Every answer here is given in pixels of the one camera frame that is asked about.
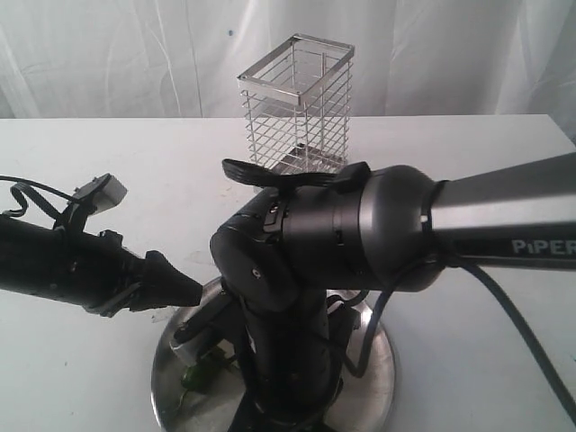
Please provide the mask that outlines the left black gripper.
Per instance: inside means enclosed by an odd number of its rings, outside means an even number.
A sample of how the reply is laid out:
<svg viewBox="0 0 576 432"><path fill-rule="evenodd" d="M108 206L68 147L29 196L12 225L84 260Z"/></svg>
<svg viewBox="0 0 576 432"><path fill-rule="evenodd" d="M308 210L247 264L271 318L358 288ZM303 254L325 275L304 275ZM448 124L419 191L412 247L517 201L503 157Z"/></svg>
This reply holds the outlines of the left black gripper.
<svg viewBox="0 0 576 432"><path fill-rule="evenodd" d="M178 271L160 252L148 251L143 259L122 241L121 234L108 229L97 235L78 234L70 240L68 302L111 318L139 298L143 277L143 305L148 309L200 304L200 283Z"/></svg>

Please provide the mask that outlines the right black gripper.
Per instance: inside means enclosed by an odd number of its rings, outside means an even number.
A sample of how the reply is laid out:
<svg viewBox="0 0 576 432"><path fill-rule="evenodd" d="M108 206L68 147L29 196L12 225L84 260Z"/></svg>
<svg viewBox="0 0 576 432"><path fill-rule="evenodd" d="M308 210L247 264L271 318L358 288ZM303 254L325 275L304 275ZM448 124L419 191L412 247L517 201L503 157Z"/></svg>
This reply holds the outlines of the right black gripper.
<svg viewBox="0 0 576 432"><path fill-rule="evenodd" d="M324 292L302 294L281 312L241 303L235 346L246 387L231 431L328 431L325 417L343 389L351 309L329 311Z"/></svg>

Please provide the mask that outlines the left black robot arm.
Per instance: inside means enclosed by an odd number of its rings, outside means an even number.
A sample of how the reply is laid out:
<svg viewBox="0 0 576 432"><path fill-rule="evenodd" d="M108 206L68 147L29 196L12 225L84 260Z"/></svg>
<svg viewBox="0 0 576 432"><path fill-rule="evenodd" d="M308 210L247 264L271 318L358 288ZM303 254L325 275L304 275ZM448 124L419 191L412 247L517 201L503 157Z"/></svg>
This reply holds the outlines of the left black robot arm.
<svg viewBox="0 0 576 432"><path fill-rule="evenodd" d="M156 250L137 256L122 235L46 229L1 219L1 287L64 302L105 318L118 311L146 311L200 303L203 287Z"/></svg>

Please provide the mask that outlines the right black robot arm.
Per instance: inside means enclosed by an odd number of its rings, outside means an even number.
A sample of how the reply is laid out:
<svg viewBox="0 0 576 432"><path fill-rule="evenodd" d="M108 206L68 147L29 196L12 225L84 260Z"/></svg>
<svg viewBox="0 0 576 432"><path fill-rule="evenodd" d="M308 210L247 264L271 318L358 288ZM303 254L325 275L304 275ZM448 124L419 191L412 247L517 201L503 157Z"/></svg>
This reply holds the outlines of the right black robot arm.
<svg viewBox="0 0 576 432"><path fill-rule="evenodd" d="M573 270L575 156L458 180L411 166L278 175L226 159L258 195L212 235L221 284L242 313L234 347L246 385L233 431L321 431L341 388L362 377L395 292L418 292L448 267L495 297L566 414L575 401L490 266Z"/></svg>

